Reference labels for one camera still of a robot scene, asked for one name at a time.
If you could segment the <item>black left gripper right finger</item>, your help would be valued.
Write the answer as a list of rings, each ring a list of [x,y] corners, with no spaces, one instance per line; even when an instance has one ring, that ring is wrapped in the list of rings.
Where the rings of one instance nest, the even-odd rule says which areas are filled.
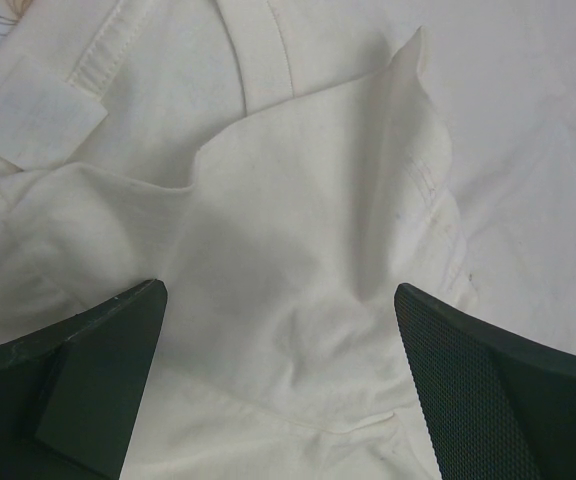
[[[444,479],[576,479],[576,355],[411,284],[398,328]]]

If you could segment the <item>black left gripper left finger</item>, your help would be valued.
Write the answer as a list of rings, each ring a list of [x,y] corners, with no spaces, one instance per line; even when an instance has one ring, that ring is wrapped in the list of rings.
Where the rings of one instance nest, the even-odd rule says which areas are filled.
[[[167,304],[160,280],[0,345],[0,479],[117,479]]]

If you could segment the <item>cream white t-shirt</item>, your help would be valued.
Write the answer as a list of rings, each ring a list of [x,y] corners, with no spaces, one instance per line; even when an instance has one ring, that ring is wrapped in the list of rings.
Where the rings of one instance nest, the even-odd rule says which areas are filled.
[[[576,354],[576,1],[35,1],[0,344],[169,292],[126,479],[435,479],[410,283]]]

